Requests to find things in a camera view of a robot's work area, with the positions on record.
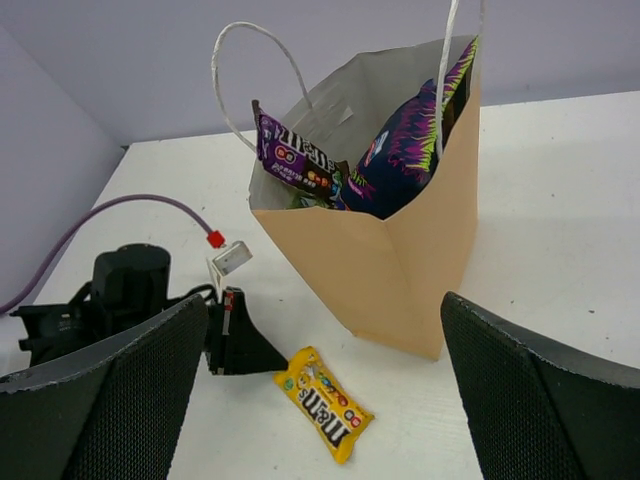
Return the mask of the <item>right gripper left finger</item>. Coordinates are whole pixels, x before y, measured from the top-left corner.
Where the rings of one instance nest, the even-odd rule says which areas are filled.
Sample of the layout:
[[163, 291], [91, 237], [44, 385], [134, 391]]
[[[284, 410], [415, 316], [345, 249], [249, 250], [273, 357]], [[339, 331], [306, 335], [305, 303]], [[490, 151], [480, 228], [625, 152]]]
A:
[[4, 479], [164, 479], [208, 323], [193, 295], [1, 380]]

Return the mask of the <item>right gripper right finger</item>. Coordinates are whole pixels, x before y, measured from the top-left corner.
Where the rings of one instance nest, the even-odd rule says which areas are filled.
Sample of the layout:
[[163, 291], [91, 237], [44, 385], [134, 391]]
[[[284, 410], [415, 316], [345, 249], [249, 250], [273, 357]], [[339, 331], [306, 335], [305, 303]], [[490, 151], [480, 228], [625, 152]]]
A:
[[639, 371], [448, 292], [441, 321], [486, 479], [636, 479]]

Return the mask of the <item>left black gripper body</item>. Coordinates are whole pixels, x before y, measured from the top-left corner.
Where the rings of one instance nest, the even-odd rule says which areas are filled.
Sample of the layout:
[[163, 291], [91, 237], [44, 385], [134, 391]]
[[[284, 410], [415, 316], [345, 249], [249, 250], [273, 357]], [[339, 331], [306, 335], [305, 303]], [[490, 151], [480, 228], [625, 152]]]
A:
[[203, 347], [208, 369], [213, 375], [231, 375], [229, 337], [233, 294], [223, 291], [218, 295], [214, 285], [201, 284], [182, 296], [167, 299], [164, 308], [169, 308], [195, 294], [203, 297], [208, 312], [208, 326]]

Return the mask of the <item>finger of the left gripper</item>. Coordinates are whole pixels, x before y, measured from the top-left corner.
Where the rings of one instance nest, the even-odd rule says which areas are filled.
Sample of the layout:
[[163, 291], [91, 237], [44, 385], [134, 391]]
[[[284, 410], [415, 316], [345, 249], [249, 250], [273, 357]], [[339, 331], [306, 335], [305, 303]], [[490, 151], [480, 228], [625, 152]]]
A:
[[248, 375], [286, 370], [288, 360], [251, 320], [245, 293], [240, 288], [228, 287], [222, 303], [219, 373]]

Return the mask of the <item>yellow M&M's packet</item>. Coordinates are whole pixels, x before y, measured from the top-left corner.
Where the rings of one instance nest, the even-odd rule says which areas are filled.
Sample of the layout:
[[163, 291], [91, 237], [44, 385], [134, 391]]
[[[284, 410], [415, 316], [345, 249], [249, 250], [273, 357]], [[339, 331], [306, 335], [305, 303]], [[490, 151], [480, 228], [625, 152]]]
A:
[[313, 424], [334, 461], [345, 464], [374, 414], [349, 395], [312, 346], [299, 350], [273, 380]]

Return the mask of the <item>green snack packet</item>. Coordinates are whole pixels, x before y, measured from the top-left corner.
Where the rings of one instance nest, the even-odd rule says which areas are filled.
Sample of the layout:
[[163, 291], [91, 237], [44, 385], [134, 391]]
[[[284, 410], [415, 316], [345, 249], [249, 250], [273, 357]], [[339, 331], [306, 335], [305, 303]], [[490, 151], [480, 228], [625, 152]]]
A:
[[287, 209], [301, 209], [312, 207], [327, 208], [328, 204], [315, 195], [298, 191], [292, 196]]

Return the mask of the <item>purple M&M's packet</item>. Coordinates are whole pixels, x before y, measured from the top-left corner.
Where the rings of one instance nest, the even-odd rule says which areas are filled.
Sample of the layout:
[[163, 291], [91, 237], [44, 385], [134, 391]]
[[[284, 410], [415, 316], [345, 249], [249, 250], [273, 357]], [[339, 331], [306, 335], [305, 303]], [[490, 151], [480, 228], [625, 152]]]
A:
[[252, 101], [257, 129], [256, 153], [262, 168], [322, 206], [333, 207], [349, 175], [346, 161], [334, 161], [324, 151], [267, 114]]

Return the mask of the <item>blue purple snack bag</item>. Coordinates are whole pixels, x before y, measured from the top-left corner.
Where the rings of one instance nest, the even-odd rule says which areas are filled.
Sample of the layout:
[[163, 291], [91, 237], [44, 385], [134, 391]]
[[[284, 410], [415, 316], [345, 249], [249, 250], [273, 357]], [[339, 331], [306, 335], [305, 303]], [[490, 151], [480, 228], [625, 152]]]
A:
[[436, 97], [436, 80], [430, 78], [395, 110], [352, 169], [336, 209], [385, 220], [426, 187], [439, 163]]

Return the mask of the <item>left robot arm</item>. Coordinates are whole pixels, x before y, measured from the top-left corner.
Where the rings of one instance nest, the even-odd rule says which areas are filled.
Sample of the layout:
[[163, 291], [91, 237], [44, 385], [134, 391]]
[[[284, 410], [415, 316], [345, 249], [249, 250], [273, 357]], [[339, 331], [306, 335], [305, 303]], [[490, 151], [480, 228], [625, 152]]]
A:
[[[287, 359], [252, 322], [244, 292], [221, 283], [224, 257], [208, 261], [211, 280], [188, 291], [205, 302], [203, 352], [214, 375], [283, 371]], [[66, 303], [13, 311], [27, 332], [19, 348], [36, 366], [128, 330], [180, 303], [168, 295], [171, 256], [162, 247], [129, 244], [98, 255], [93, 276]]]

